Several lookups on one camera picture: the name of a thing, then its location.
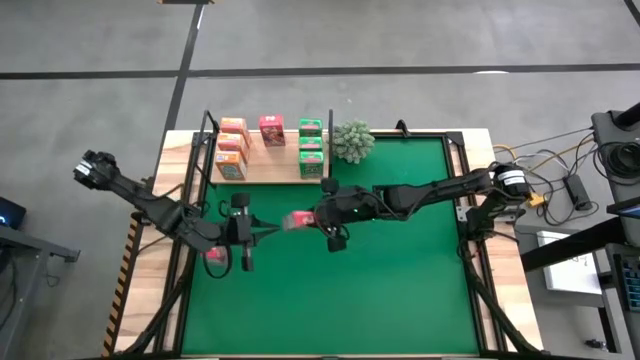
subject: concrete floor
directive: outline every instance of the concrete floor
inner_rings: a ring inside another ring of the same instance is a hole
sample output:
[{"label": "concrete floor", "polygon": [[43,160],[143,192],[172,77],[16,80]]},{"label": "concrete floor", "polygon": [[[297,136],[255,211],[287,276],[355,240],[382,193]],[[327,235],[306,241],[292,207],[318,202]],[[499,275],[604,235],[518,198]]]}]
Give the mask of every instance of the concrete floor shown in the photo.
[{"label": "concrete floor", "polygon": [[[193,9],[3,1],[0,72],[176,70]],[[206,7],[191,68],[630,62],[640,62],[640,27],[621,0],[233,0]],[[77,264],[50,264],[62,281],[41,288],[22,358],[99,354],[130,207],[84,189],[71,171],[95,149],[113,152],[127,176],[152,175],[174,84],[0,81],[0,196],[27,207],[25,231],[82,250]],[[518,144],[589,126],[591,113],[625,109],[638,94],[640,72],[190,79],[176,128],[194,129],[205,108],[245,116],[252,127],[259,114],[282,113],[292,127],[302,114],[333,108],[337,122],[483,127],[494,143]],[[582,136],[542,146],[561,150]],[[580,174],[593,200],[611,202],[589,163]],[[564,195],[554,209],[568,211]],[[566,226],[604,218],[601,210]],[[543,224],[533,214],[521,222]],[[534,305],[547,350],[616,358],[581,345],[602,336],[591,309]]]}]

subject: wooden shelf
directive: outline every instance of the wooden shelf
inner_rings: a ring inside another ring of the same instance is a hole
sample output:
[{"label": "wooden shelf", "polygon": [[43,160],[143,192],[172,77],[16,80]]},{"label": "wooden shelf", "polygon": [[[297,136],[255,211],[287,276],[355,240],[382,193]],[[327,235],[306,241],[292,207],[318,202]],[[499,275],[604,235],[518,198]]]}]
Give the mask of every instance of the wooden shelf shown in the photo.
[{"label": "wooden shelf", "polygon": [[[265,147],[260,130],[250,130],[253,144],[246,180],[225,180],[213,165],[214,184],[319,184],[320,179],[301,179],[298,165],[298,130],[285,130],[285,146]],[[329,176],[329,133],[323,130],[324,177]]]}]

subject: succulent plant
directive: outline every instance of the succulent plant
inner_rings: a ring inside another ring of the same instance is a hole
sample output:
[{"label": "succulent plant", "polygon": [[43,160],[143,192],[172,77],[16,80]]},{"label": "succulent plant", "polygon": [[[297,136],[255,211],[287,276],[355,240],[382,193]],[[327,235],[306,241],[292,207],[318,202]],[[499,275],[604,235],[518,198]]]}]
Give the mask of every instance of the succulent plant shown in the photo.
[{"label": "succulent plant", "polygon": [[364,121],[338,125],[333,132],[333,153],[348,163],[359,164],[373,149],[374,140]]}]

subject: wooden table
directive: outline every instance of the wooden table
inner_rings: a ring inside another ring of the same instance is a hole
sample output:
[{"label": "wooden table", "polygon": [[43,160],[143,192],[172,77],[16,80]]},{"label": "wooden table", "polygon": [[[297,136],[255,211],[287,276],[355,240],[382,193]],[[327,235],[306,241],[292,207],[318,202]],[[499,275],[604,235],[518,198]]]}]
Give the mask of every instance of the wooden table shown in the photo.
[{"label": "wooden table", "polygon": [[[462,132],[467,160],[471,170],[487,167],[495,160],[487,129],[428,129],[412,131]],[[194,131],[191,130],[167,132],[153,188],[154,194],[162,194],[184,181],[193,133]],[[457,175],[462,174],[460,163],[455,159],[454,170]],[[191,194],[192,201],[196,200],[199,183],[199,175],[196,173]],[[177,199],[179,194],[174,194],[172,197]],[[508,235],[514,235],[513,228],[506,224],[497,224],[496,230]],[[142,229],[137,222],[132,220],[125,244],[121,273],[116,286],[113,309],[107,325],[103,355],[108,355],[109,351],[121,351],[130,346],[149,323],[162,300],[172,241],[163,240],[146,249],[135,259],[132,259],[131,251],[136,232],[138,232],[138,236],[141,236],[140,246],[144,246],[161,237],[161,234],[152,226]],[[542,341],[525,274],[520,262],[517,244],[501,236],[494,236],[486,241],[486,246],[500,306],[524,337],[532,345],[542,349]],[[126,286],[127,280],[130,281],[128,287]],[[493,327],[491,326],[491,316],[486,307],[481,306],[481,308],[488,347],[495,349],[496,344]],[[168,320],[168,330],[165,336],[167,347],[170,346],[170,340],[173,339],[175,332],[176,313],[177,306],[174,307]],[[513,346],[510,343],[508,345],[510,350],[513,351]]]}]

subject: green mat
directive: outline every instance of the green mat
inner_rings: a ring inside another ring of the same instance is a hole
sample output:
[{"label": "green mat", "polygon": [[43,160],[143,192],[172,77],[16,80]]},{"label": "green mat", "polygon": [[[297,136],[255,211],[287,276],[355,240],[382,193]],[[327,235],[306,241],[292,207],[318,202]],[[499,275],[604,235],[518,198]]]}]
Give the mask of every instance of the green mat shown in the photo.
[{"label": "green mat", "polygon": [[[439,139],[380,139],[362,164],[336,161],[333,172],[365,187],[447,177]],[[251,212],[272,223],[322,195],[319,185],[223,185],[206,200],[215,209],[234,192],[249,192]],[[222,280],[197,261],[183,354],[477,353],[452,202],[349,230],[334,254],[315,229],[271,235],[253,251],[254,272],[236,250]]]}]

